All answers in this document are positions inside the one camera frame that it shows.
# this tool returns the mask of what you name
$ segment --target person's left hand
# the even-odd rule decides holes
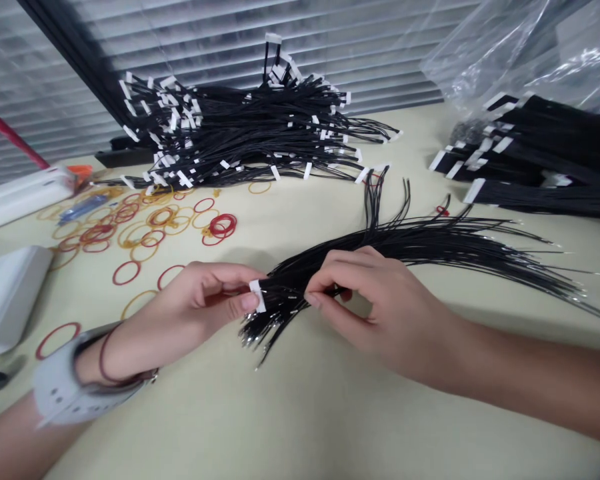
[[[111,334],[103,357],[107,376],[124,381],[168,365],[200,346],[227,323],[250,313],[258,297],[248,283],[266,274],[233,263],[188,264],[148,304]],[[80,381],[110,385],[100,373],[103,339],[76,359]]]

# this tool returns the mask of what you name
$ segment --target clear plastic bag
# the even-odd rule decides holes
[[[600,0],[486,0],[421,69],[464,116],[500,91],[600,113]]]

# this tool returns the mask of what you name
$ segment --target hand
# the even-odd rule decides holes
[[[356,290],[372,303],[368,318],[323,293],[334,284]],[[391,370],[439,389],[450,381],[459,355],[456,346],[466,337],[469,322],[444,306],[399,260],[368,246],[355,252],[332,250],[309,281],[305,298],[353,346]]]
[[[227,323],[254,311],[259,300],[245,293],[247,284],[266,277],[244,265],[188,264],[111,334],[103,358],[107,376],[123,381],[184,357]],[[102,343],[103,339],[94,343],[76,360],[84,384],[108,385],[99,368]]]

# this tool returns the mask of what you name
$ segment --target red pole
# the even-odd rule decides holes
[[[4,120],[2,120],[2,118],[0,118],[0,133],[2,133],[6,138],[8,138],[12,144],[14,144],[24,153],[26,153],[29,156],[29,158],[33,160],[36,165],[38,165],[38,167],[40,167],[41,169],[46,169],[50,167],[50,165],[44,160],[44,158],[42,158],[30,146],[28,146],[27,142],[22,140],[22,138],[20,138],[20,135],[18,135],[10,126],[8,126],[4,122]]]

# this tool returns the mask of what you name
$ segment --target fingernail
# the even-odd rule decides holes
[[[305,293],[305,300],[312,306],[320,308],[320,300],[312,293]]]
[[[258,303],[260,303],[260,299],[255,293],[248,293],[243,295],[240,299],[240,305],[242,305],[242,308],[245,311],[255,310]]]

